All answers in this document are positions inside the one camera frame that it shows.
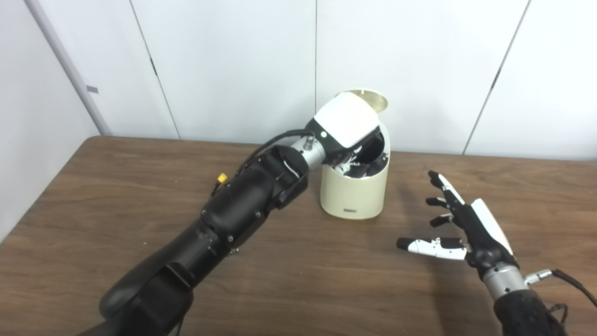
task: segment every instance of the black robotic arm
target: black robotic arm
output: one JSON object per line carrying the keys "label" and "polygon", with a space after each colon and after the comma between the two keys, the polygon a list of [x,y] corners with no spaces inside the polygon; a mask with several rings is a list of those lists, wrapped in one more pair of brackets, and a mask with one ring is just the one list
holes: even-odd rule
{"label": "black robotic arm", "polygon": [[[379,133],[377,114],[342,93],[304,130],[280,135],[251,154],[230,181],[222,180],[191,223],[171,243],[134,267],[100,301],[106,319],[79,336],[166,336],[184,318],[195,288],[226,256],[306,188],[320,164],[351,159]],[[273,145],[302,136],[292,146]]]}

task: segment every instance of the black cable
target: black cable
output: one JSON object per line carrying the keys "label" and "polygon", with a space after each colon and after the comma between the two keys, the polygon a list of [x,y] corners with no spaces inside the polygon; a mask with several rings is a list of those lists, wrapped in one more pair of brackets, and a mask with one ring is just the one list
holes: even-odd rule
{"label": "black cable", "polygon": [[564,309],[564,313],[562,314],[562,319],[560,320],[560,324],[564,326],[566,324],[566,319],[568,318],[568,305],[565,303],[558,303],[554,304],[550,309],[547,311],[549,313],[553,313],[554,311]]}
{"label": "black cable", "polygon": [[[259,146],[259,148],[257,148],[255,151],[253,151],[245,159],[245,161],[241,164],[241,166],[238,167],[238,170],[234,174],[234,177],[240,175],[240,173],[242,173],[242,171],[255,159],[256,156],[258,156],[261,152],[266,150],[268,147],[270,147],[274,143],[276,143],[284,138],[290,138],[292,136],[314,136],[314,135],[315,134],[313,134],[313,132],[308,131],[308,130],[290,130],[290,131],[286,131],[282,134],[276,135],[275,137],[269,139],[266,143]],[[216,193],[220,184],[221,184],[220,181],[216,182],[216,184],[214,185],[214,188],[211,190],[210,198]]]}
{"label": "black cable", "polygon": [[591,303],[595,307],[597,307],[597,299],[578,280],[576,280],[575,278],[567,275],[566,273],[564,273],[563,271],[558,270],[558,269],[552,270],[552,275],[555,277],[558,277],[558,278],[566,281],[570,285],[573,285],[574,287],[576,287],[576,289],[578,289],[583,294],[585,294],[589,298],[589,301],[591,301]]}
{"label": "black cable", "polygon": [[179,324],[177,325],[178,330],[176,330],[176,336],[180,335],[180,330],[183,328],[184,317],[180,320]]}

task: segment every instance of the metal connector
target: metal connector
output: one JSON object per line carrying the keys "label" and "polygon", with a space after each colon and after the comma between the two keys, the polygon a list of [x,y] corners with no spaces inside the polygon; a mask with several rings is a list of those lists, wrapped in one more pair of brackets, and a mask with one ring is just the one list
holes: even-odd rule
{"label": "metal connector", "polygon": [[527,285],[532,285],[533,283],[537,283],[543,279],[552,276],[551,270],[541,270],[535,273],[528,274],[524,277],[524,282]]}
{"label": "metal connector", "polygon": [[232,249],[232,250],[230,250],[230,253],[228,253],[228,256],[237,255],[238,252],[239,252],[239,249]]}

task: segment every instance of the silver cylindrical joint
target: silver cylindrical joint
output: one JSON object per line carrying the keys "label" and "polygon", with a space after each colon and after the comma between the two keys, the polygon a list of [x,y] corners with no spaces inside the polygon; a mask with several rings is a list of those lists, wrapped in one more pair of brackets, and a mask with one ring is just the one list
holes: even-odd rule
{"label": "silver cylindrical joint", "polygon": [[294,143],[291,147],[298,150],[298,152],[303,156],[307,164],[309,165],[309,170],[315,169],[318,165],[320,165],[325,160],[325,150],[324,147],[321,145],[317,139],[313,138],[311,141],[311,149],[306,150],[304,147],[307,143],[308,136],[305,136]]}
{"label": "silver cylindrical joint", "polygon": [[514,291],[529,289],[518,267],[498,264],[483,275],[483,282],[493,300]]}

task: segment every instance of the white robotic hand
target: white robotic hand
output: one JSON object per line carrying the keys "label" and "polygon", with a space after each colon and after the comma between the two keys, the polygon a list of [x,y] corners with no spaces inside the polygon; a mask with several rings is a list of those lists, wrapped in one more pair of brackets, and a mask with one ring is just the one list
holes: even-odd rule
{"label": "white robotic hand", "polygon": [[430,225],[438,227],[446,223],[456,224],[463,229],[467,243],[463,244],[460,238],[401,237],[396,246],[437,258],[466,260],[471,267],[477,268],[480,276],[497,264],[509,264],[518,268],[510,243],[485,202],[478,198],[471,204],[466,204],[441,174],[430,171],[429,177],[431,184],[441,189],[444,197],[427,198],[426,203],[450,211],[432,219]]}

